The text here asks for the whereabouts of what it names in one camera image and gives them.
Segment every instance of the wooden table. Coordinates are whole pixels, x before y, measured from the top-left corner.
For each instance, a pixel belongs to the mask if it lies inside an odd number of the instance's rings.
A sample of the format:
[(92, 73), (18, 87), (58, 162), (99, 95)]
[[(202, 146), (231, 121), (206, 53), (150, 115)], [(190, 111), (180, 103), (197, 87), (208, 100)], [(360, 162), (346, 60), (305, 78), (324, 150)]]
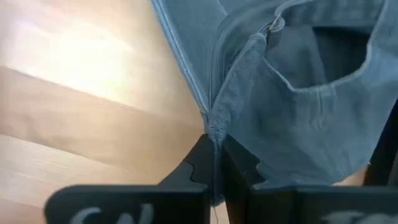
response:
[(203, 133), (149, 0), (0, 0), (0, 16), (0, 223), (44, 223), (64, 186), (156, 184)]

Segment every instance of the black plastic part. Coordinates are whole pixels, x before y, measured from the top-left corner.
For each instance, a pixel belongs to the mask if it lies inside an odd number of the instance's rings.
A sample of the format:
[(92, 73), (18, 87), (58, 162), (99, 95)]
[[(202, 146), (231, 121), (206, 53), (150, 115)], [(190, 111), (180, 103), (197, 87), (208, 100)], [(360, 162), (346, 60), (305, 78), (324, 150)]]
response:
[[(45, 217), (49, 224), (208, 224), (210, 204), (205, 190), (159, 186), (69, 187), (51, 196), (45, 206)], [(131, 222), (120, 221), (123, 218)]]
[(154, 215), (148, 224), (207, 224), (213, 156), (213, 143), (203, 135), (180, 165), (157, 186), (86, 185), (62, 189), (46, 204), (47, 223), (71, 223), (81, 212), (85, 222), (78, 223), (82, 224), (117, 223), (125, 214), (132, 216), (133, 223), (141, 223), (137, 222), (142, 219), (140, 214), (150, 206)]
[(264, 181), (256, 170), (259, 160), (231, 136), (225, 139), (221, 153), (223, 191), (229, 222), (246, 223), (251, 186)]
[(189, 187), (201, 184), (210, 195), (213, 186), (214, 153), (213, 142), (207, 134), (200, 136), (180, 165), (162, 180), (159, 186)]
[(365, 185), (398, 187), (398, 102), (391, 111), (373, 153)]

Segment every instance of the light wood grain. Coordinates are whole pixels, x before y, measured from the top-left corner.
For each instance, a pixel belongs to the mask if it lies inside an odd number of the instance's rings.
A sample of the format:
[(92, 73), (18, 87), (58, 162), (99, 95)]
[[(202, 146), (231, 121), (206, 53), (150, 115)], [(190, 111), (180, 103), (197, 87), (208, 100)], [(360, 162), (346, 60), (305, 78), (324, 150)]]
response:
[(5, 66), (201, 125), (150, 1), (13, 0), (3, 4), (11, 18), (4, 40)]
[(0, 223), (43, 223), (68, 185), (156, 184), (203, 133), (149, 1), (0, 0), (0, 18)]

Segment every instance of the wooden surface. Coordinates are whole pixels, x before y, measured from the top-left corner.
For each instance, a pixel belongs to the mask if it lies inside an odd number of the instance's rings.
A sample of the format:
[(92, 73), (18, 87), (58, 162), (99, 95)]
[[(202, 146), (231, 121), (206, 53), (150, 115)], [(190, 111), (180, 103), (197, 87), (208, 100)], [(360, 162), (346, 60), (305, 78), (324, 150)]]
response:
[(202, 134), (149, 0), (0, 0), (0, 18), (0, 223), (43, 223), (64, 186), (156, 184)]

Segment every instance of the blue denim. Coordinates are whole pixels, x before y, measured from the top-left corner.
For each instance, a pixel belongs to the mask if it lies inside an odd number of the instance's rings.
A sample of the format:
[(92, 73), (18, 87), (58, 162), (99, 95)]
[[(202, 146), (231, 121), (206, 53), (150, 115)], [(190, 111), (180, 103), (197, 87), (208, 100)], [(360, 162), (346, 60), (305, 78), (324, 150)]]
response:
[[(211, 107), (212, 140), (230, 134), (259, 158), (258, 188), (344, 180), (368, 164), (398, 97), (398, 2), (252, 7), (248, 18), (265, 25), (232, 65), (215, 63), (230, 69)], [(240, 32), (243, 15), (224, 29)]]
[(366, 166), (398, 97), (397, 1), (152, 2), (215, 142), (215, 190), (227, 134), (259, 158), (257, 188)]

